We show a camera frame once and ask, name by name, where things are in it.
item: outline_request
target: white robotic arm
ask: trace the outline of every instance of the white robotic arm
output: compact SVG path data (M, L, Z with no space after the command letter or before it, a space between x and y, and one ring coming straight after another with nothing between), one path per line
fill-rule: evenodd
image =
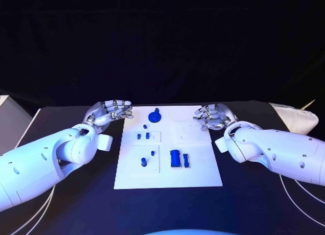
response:
M261 163L270 171L308 183L325 186L325 142L300 134L263 130L240 121L224 104L204 106L194 119L207 128L225 129L215 144L241 163Z
M98 102L83 124L10 150L0 156L0 211L39 196L94 158L113 138L100 134L111 121L133 118L132 103Z

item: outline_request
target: black curtain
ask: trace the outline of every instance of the black curtain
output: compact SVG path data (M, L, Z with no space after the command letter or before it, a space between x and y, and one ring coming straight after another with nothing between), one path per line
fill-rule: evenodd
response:
M323 55L316 2L0 0L0 94L31 112L111 99L299 106Z

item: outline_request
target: dark table surface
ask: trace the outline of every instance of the dark table surface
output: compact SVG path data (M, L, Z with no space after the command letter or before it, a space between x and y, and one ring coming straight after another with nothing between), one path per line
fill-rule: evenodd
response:
M287 131L267 103L224 103L241 120L256 123L263 129ZM21 145L81 123L87 109L41 109ZM123 120L113 122L104 132L114 138L111 151L97 151L93 161L58 183L48 212L32 234L142 235L172 229L205 229L243 235L325 234L325 227L292 204L279 175L259 163L235 162L228 152L220 153L215 144L222 187L114 190L123 125ZM222 133L211 131L212 141ZM325 223L325 204L313 200L292 179L283 178L298 205ZM325 200L325 187L303 185ZM13 232L28 221L48 195L49 192L45 192L0 212L0 234Z

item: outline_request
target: robotic hand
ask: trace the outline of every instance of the robotic hand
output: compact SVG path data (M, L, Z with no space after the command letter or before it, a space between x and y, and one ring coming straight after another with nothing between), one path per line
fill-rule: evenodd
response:
M225 128L215 144L220 151L228 151L240 163L259 162L289 178L325 186L323 141L298 133L263 130L240 121L224 104L207 105L195 114L201 114L194 117L202 125L201 130Z
M25 144L0 156L0 211L39 196L94 158L113 138L100 134L110 122L133 118L132 103L98 102L83 124Z

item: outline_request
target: white cable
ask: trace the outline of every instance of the white cable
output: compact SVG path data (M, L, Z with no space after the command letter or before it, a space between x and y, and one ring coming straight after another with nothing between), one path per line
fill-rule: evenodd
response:
M49 203L51 203L52 197L54 197L54 194L51 194L51 198L49 198L49 201L48 201L48 206L49 206ZM38 223L41 222L41 219L42 219L42 217L44 217L44 215L45 215L45 213L46 213L46 210L48 210L48 206L46 206L46 208L45 208L45 211L44 211L44 213L42 213L42 215L41 215L41 218L39 218L38 222L35 223L35 225L34 225L34 227L31 228L31 230L29 230L29 232L26 233L26 235L29 235L29 234L31 234L31 232L32 232L32 230L35 229L35 227L36 227Z
M46 203L51 201L51 199L52 199L52 195L54 195L54 191L55 191L55 186L54 186L54 188L52 188L52 191L51 191L51 193L49 193L49 196L48 196L48 199L46 199L46 201L45 201L45 203L44 203L44 205L41 206L41 209L38 210L38 212L35 213L35 215L32 216L32 218L28 220L28 222L21 226L21 228L10 234L10 235L15 235L21 230L22 230L22 228L29 224L29 222L34 220L34 218L36 217L36 215L39 214L39 212L41 212L41 210L42 210L42 208L46 206Z
M305 211L300 209L300 207L299 207L298 204L295 203L295 201L293 201L293 199L292 199L292 197L290 197L290 195L289 195L286 186L285 186L285 182L283 182L282 175L279 175L279 176L280 176L282 184L283 184L283 187L285 187L285 192L286 192L286 194L287 194L287 196L289 196L289 198L290 198L290 200L292 200L292 202L293 202L296 208L302 211L302 213L303 213L318 224L321 224L321 225L325 227L325 224L322 224L319 221L316 221L316 220L305 213Z
M298 180L295 180L296 183L299 184L299 186L302 187L302 189L305 190L305 192L319 201L325 204L325 201L322 199L319 199L309 191L308 189L303 187L303 185L298 182Z

